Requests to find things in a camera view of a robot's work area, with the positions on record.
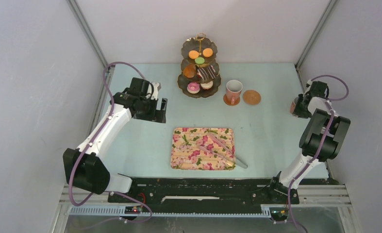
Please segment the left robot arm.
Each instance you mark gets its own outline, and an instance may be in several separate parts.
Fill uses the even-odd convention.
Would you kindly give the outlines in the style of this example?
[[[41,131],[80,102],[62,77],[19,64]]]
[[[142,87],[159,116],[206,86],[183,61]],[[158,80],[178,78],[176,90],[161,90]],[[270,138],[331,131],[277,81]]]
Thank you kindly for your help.
[[[166,122],[166,98],[157,109],[160,89],[160,83],[132,78],[129,87],[112,96],[93,132],[76,149],[66,149],[63,154],[68,185],[94,194],[116,191],[126,202],[137,199],[138,188],[132,185],[133,179],[112,174],[103,161],[116,136],[131,119]]]

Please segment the orange round biscuit bottom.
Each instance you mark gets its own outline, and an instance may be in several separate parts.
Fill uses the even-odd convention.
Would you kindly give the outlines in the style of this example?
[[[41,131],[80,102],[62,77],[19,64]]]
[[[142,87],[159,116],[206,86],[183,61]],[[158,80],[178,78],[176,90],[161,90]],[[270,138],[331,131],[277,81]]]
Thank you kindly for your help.
[[[190,59],[196,59],[199,57],[199,52],[196,51],[196,50],[191,50],[189,53],[188,53],[188,57]]]

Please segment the pink handled tongs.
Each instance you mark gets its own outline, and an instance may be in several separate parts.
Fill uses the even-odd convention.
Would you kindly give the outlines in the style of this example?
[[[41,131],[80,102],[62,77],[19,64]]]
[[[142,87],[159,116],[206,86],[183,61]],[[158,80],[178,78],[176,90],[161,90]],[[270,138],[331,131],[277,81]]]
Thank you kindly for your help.
[[[223,144],[219,139],[217,139],[212,133],[206,133],[205,134],[208,138],[210,138],[215,144],[220,146],[225,151],[223,153],[214,152],[213,149],[209,150],[204,146],[199,146],[199,149],[203,152],[206,152],[208,154],[212,154],[213,156],[216,156],[217,158],[221,158],[222,160],[226,161],[230,166],[238,166],[242,169],[247,169],[248,165],[243,162],[241,159],[236,157],[234,152],[228,148],[225,144]]]

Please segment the brown croissant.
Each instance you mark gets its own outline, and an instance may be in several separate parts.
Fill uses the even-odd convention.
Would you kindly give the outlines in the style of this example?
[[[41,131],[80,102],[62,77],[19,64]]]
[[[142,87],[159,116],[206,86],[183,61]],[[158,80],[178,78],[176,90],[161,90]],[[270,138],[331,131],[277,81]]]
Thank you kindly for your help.
[[[186,78],[192,79],[196,75],[196,66],[194,64],[188,64],[184,69],[183,69],[183,75]]]

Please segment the white donut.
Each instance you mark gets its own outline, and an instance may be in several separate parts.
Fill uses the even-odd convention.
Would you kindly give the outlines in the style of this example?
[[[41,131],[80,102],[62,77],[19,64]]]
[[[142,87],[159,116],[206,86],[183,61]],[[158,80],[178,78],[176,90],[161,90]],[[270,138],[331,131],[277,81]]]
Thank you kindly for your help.
[[[201,83],[200,86],[202,89],[208,90],[208,89],[211,89],[213,87],[213,84],[214,84],[214,82],[210,81],[208,83]]]

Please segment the orange round biscuit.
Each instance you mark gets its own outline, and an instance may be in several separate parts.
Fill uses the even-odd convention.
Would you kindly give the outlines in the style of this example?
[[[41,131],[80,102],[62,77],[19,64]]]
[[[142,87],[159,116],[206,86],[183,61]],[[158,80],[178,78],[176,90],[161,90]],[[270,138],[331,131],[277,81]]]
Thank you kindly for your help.
[[[205,48],[203,51],[202,51],[202,55],[204,57],[211,57],[212,55],[214,54],[214,51],[211,49],[211,48]]]
[[[196,50],[191,50],[189,53],[188,53],[188,57],[190,59],[196,59],[199,57],[199,52],[196,51]]]

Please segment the pink mug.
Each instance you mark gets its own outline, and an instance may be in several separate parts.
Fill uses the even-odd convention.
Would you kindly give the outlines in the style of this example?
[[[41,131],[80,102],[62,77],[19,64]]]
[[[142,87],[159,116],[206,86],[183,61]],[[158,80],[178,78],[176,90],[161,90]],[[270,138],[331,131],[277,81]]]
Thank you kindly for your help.
[[[295,107],[296,107],[296,102],[297,102],[297,99],[294,98],[293,101],[291,102],[291,105],[290,105],[290,114],[294,115],[294,110],[295,110]]]
[[[238,80],[230,80],[226,83],[226,95],[241,95],[243,85]]]

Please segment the pink frosted donut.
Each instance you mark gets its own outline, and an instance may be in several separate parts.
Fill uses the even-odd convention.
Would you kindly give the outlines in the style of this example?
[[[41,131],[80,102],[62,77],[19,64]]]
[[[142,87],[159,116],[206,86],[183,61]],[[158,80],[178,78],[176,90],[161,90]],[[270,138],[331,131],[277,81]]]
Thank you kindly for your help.
[[[189,83],[187,85],[187,91],[190,94],[196,94],[200,91],[200,85],[198,83]]]

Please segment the chocolate layered cake slice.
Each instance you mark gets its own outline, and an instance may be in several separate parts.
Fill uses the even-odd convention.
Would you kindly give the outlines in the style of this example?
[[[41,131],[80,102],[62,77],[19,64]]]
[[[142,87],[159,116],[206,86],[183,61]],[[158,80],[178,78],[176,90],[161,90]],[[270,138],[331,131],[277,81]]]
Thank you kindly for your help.
[[[216,70],[212,65],[200,67],[197,74],[201,83],[208,83],[216,78]]]

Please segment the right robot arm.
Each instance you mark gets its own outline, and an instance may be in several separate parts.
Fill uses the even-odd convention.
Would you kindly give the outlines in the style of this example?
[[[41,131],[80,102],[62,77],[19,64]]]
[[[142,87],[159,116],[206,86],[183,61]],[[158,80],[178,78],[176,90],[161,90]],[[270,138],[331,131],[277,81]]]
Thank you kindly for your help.
[[[293,162],[273,177],[267,190],[270,201],[279,203],[296,190],[302,179],[316,166],[334,159],[340,152],[351,120],[332,107],[327,83],[311,79],[304,93],[293,101],[292,115],[309,122],[299,140],[301,152]]]

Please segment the green macaron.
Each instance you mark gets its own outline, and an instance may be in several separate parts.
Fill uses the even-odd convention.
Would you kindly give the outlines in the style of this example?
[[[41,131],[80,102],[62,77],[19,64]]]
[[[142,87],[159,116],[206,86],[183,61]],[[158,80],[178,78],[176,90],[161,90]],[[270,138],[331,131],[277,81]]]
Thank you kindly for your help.
[[[194,61],[197,65],[202,65],[205,63],[205,59],[203,57],[197,57],[194,59]]]

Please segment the brown round coaster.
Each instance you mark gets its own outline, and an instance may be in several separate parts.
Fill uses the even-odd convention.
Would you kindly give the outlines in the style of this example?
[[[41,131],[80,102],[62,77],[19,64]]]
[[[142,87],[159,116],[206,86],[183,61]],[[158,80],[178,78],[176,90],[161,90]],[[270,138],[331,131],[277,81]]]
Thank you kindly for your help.
[[[247,90],[243,94],[243,101],[249,105],[257,105],[261,102],[261,95],[255,90]]]
[[[236,106],[240,103],[240,95],[234,96],[234,95],[224,95],[223,101],[228,106]]]

